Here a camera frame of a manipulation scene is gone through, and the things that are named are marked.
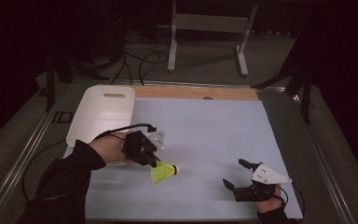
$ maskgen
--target wire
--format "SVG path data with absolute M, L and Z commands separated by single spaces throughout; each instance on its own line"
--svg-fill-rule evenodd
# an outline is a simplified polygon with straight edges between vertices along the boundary
M 275 187 L 278 187 L 279 189 L 281 189 L 281 190 L 283 191 L 283 193 L 286 195 L 286 202 L 284 201 L 283 198 L 278 197 L 278 196 L 277 196 L 277 197 L 278 197 L 278 198 L 281 198 L 281 200 L 283 200 L 284 205 L 287 205 L 287 203 L 289 203 L 289 196 L 287 195 L 286 190 L 284 190 L 283 188 L 281 188 L 281 186 L 278 186 L 278 185 L 275 185 Z
M 295 184 L 294 181 L 292 182 L 292 185 L 293 185 L 293 187 L 296 189 L 296 191 L 298 192 L 298 194 L 299 194 L 300 197 L 301 197 L 302 207 L 303 207 L 303 209 L 302 209 L 301 212 L 302 212 L 302 215 L 303 215 L 303 217 L 304 217 L 304 216 L 305 216 L 305 211 L 306 211 L 306 205 L 305 205 L 304 196 L 303 196 L 303 194 L 302 194 L 300 188 Z
M 113 77 L 112 81 L 110 82 L 110 84 L 113 84 L 115 82 L 115 80 L 117 79 L 117 77 L 120 75 L 121 71 L 123 71 L 124 66 L 127 64 L 126 63 L 126 58 L 124 56 L 124 53 L 121 53 L 121 56 L 124 58 L 124 62 L 122 62 L 122 65 L 120 67 L 120 69 L 118 70 L 118 72 L 116 73 L 116 75 Z
M 28 168 L 30 167 L 31 163 L 34 161 L 34 159 L 36 159 L 38 156 L 40 156 L 40 154 L 42 154 L 43 152 L 45 152 L 46 150 L 52 148 L 52 147 L 55 147 L 61 143 L 65 142 L 65 139 L 62 139 L 61 141 L 58 141 L 54 144 L 51 144 L 43 149 L 41 149 L 38 153 L 36 153 L 31 159 L 30 161 L 28 162 L 27 166 L 25 167 L 24 169 L 24 173 L 22 174 L 22 179 L 21 179 L 21 189 L 22 189 L 22 194 L 24 195 L 24 198 L 25 198 L 25 201 L 30 202 L 30 199 L 27 195 L 27 192 L 25 190 L 25 176 L 27 174 L 27 171 L 28 171 Z
M 153 49 L 133 49 L 133 50 L 151 50 L 152 52 L 151 53 L 148 53 L 146 54 L 143 58 L 140 58 L 132 53 L 129 53 L 128 51 L 124 50 L 124 53 L 130 55 L 131 57 L 134 57 L 135 59 L 138 59 L 141 61 L 141 63 L 139 64 L 139 67 L 138 67 L 138 75 L 139 75 L 139 79 L 141 81 L 141 84 L 144 85 L 144 79 L 145 79 L 145 76 L 151 72 L 159 63 L 166 63 L 169 59 L 169 56 L 167 53 L 164 53 L 164 52 L 159 52 L 159 51 L 156 51 L 156 50 L 153 50 Z M 158 59 L 156 61 L 148 61 L 147 58 L 152 56 L 152 55 L 155 55 L 157 54 L 158 56 Z M 165 59 L 164 60 L 161 60 L 160 59 L 160 54 L 164 55 L 165 56 Z M 151 63 L 153 64 L 153 66 L 148 69 L 146 72 L 144 72 L 142 74 L 142 66 L 144 63 Z

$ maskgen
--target shuttlecock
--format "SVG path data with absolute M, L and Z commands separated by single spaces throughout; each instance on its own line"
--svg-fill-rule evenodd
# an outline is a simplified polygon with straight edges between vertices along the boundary
M 151 168 L 152 182 L 157 185 L 159 182 L 167 179 L 168 177 L 179 174 L 179 171 L 179 166 L 169 165 L 162 161 L 157 161 L 157 166 Z

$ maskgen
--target table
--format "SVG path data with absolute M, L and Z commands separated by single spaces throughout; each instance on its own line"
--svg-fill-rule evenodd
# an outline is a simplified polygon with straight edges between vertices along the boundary
M 226 178 L 237 187 L 250 185 L 251 172 L 239 166 L 238 159 L 262 161 L 287 175 L 266 112 L 255 92 L 189 87 L 134 89 L 137 98 L 132 123 L 148 122 L 166 131 L 166 149 L 157 156 L 179 165 L 181 173 L 155 186 L 147 166 L 135 164 L 95 171 L 86 217 L 125 221 L 256 219 L 254 205 L 236 203 L 222 181 Z M 202 100 L 205 96 L 215 100 Z M 65 156 L 70 152 L 68 147 Z M 282 187 L 290 198 L 287 215 L 301 218 L 293 188 Z
M 168 71 L 173 72 L 176 61 L 176 30 L 198 30 L 198 31 L 216 31 L 216 32 L 231 32 L 242 34 L 242 41 L 236 47 L 238 63 L 240 65 L 241 75 L 248 76 L 248 68 L 246 66 L 243 50 L 251 32 L 255 13 L 257 11 L 257 4 L 252 6 L 252 10 L 248 18 L 234 18 L 234 17 L 217 17 L 206 15 L 189 15 L 176 13 L 176 0 L 172 0 L 172 26 L 171 26 L 171 47 L 168 59 Z

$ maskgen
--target gray floor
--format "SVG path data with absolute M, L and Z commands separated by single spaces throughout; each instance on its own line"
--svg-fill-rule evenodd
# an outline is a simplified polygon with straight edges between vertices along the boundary
M 167 63 L 159 64 L 147 74 L 147 84 L 187 83 L 207 85 L 253 85 L 275 76 L 295 40 L 290 36 L 251 35 L 245 48 L 249 76 L 242 77 L 234 54 L 234 47 L 240 36 L 226 40 L 188 41 L 178 40 L 177 63 L 173 73 L 167 71 Z M 151 48 L 168 53 L 169 38 L 165 35 L 157 41 L 145 41 L 136 36 L 126 46 L 127 51 L 139 57 L 149 51 L 135 50 Z M 127 56 L 133 77 L 137 77 L 141 61 Z M 143 67 L 147 71 L 150 64 Z M 119 65 L 102 71 L 112 77 Z M 57 85 L 58 99 L 55 111 L 75 112 L 84 90 L 94 84 L 109 83 L 90 79 L 77 71 L 71 85 Z M 128 70 L 124 70 L 118 82 L 127 84 Z M 45 85 L 44 76 L 39 78 Z M 288 80 L 274 84 L 284 87 Z M 306 125 L 298 114 L 298 104 L 278 88 L 258 92 L 268 113 L 268 119 L 282 152 L 289 175 L 296 181 L 304 195 L 306 215 L 302 223 L 358 223 L 358 164 L 338 128 L 333 116 L 316 87 L 313 87 L 310 104 L 310 122 Z M 39 151 L 63 140 L 70 124 L 51 122 L 44 112 L 46 99 L 34 96 L 0 132 L 0 187 L 21 152 L 27 148 Z M 36 127 L 42 127 L 43 137 L 38 146 L 27 145 L 36 139 Z M 64 144 L 48 150 L 30 166 L 27 173 L 27 192 L 32 197 L 37 180 L 46 166 L 60 156 Z M 0 197 L 0 223 L 14 223 L 21 214 L 24 199 L 20 185 L 7 191 L 7 197 Z

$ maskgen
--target white tray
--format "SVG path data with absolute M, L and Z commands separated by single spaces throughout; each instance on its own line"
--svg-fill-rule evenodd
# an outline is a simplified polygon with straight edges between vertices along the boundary
M 76 139 L 85 143 L 98 134 L 131 124 L 135 90 L 119 86 L 94 86 L 86 90 L 75 113 L 66 143 Z

